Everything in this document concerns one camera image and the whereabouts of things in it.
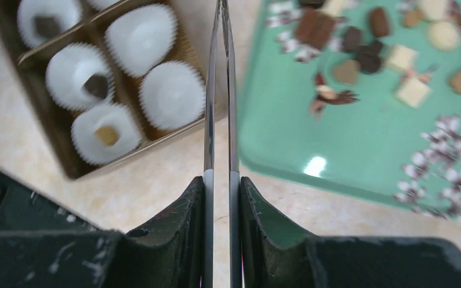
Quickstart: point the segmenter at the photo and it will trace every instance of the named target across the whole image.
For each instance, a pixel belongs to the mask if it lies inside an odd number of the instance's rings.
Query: white chocolate square
[[[416,77],[408,78],[397,91],[397,98],[405,104],[418,108],[427,98],[430,92],[428,87]]]
[[[331,17],[340,17],[347,1],[349,0],[326,0],[321,11]]]
[[[386,60],[386,67],[399,73],[405,73],[412,67],[412,63],[417,55],[418,52],[411,48],[397,44],[391,48],[390,55]]]

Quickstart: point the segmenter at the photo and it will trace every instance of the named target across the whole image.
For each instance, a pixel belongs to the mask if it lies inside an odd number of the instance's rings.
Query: white chocolate
[[[397,91],[397,99],[412,108],[418,108],[427,98],[430,87],[416,77],[407,79]]]
[[[386,60],[386,67],[399,73],[405,73],[411,68],[417,55],[418,52],[415,50],[407,48],[404,45],[397,44],[391,48],[390,55]]]
[[[440,51],[452,51],[460,44],[460,32],[451,22],[432,23],[428,29],[430,43]]]
[[[331,17],[340,17],[349,0],[327,0],[321,7],[321,11]]]
[[[418,8],[428,21],[443,20],[450,8],[451,0],[418,0]]]

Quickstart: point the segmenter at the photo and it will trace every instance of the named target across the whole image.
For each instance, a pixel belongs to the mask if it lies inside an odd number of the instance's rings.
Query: paper liner
[[[102,126],[111,126],[119,134],[114,145],[104,145],[94,134]],[[93,165],[116,160],[140,144],[139,130],[122,104],[100,104],[80,114],[71,126],[71,138],[80,157]]]
[[[117,2],[119,2],[119,0],[88,0],[88,2],[92,8],[101,11],[107,7],[116,4]]]
[[[102,100],[84,89],[95,73],[107,76],[109,92]],[[112,70],[98,47],[74,43],[56,53],[46,71],[46,85],[55,103],[68,110],[89,109],[99,103],[110,103],[114,95]]]
[[[146,75],[139,97],[142,111],[153,126],[173,130],[200,117],[205,105],[205,88],[192,66],[169,61]]]
[[[153,4],[112,22],[105,41],[121,69],[129,76],[140,77],[170,51],[176,40],[176,27],[177,19],[170,7]]]
[[[17,25],[22,40],[29,48],[49,40],[36,34],[35,15],[56,17],[64,32],[82,20],[82,7],[78,0],[22,0],[17,12]]]

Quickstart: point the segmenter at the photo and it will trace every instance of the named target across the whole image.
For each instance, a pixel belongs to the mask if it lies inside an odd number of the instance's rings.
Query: bird print
[[[322,117],[322,111],[326,105],[345,105],[358,101],[357,95],[351,90],[336,92],[333,88],[326,85],[326,80],[321,70],[314,77],[316,96],[310,104],[310,114],[315,114],[318,119]]]

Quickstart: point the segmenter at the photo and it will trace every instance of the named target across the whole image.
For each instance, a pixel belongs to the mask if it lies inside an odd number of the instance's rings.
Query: heart-shaped chocolate
[[[358,61],[353,59],[348,59],[342,64],[335,66],[333,68],[333,78],[338,82],[342,82],[348,85],[356,84],[358,80],[358,75],[360,72],[360,64]]]

